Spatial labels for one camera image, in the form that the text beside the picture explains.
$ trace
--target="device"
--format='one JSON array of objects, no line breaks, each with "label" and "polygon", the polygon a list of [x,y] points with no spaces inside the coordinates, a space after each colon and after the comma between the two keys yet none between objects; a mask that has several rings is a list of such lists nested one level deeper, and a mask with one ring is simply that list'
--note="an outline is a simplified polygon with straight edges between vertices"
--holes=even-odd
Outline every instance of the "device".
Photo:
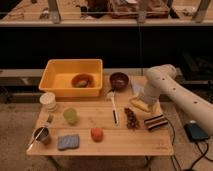
[{"label": "device", "polygon": [[213,135],[213,104],[178,84],[174,80],[174,66],[168,64],[149,68],[145,71],[145,76],[148,81],[139,94],[141,100],[153,105],[158,101],[160,94],[164,93],[208,135]]}]

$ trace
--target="blue sponge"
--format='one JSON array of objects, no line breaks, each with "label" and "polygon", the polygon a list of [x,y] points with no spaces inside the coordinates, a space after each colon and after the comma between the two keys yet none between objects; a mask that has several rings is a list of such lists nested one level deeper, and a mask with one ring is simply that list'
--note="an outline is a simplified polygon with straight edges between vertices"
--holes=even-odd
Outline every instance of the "blue sponge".
[{"label": "blue sponge", "polygon": [[79,135],[66,135],[58,137],[58,150],[79,148]]}]

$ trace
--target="green object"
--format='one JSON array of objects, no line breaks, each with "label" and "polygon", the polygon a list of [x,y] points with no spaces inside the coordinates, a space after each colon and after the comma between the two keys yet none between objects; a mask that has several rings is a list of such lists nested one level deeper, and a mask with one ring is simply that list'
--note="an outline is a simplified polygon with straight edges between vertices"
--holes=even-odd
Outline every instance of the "green object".
[{"label": "green object", "polygon": [[64,119],[70,124],[75,125],[78,121],[77,112],[73,108],[66,109],[63,113]]}]

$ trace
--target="red object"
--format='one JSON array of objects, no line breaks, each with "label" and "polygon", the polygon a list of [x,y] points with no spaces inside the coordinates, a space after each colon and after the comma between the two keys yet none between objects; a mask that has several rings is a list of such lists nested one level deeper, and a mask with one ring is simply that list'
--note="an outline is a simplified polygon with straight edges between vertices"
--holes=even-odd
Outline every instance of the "red object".
[{"label": "red object", "polygon": [[103,130],[101,128],[92,128],[91,137],[95,142],[101,142],[103,139]]}]

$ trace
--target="metal cup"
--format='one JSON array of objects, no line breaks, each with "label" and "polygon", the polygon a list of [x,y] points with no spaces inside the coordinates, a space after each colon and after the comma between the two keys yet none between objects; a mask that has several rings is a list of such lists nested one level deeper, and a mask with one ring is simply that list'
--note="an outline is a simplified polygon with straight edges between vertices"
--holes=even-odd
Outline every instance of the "metal cup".
[{"label": "metal cup", "polygon": [[51,142],[51,137],[50,137],[50,133],[49,133],[48,128],[46,128],[46,127],[38,128],[34,133],[34,137],[36,137],[39,133],[40,133],[40,135],[36,139],[37,141],[41,142],[44,145],[47,145]]}]

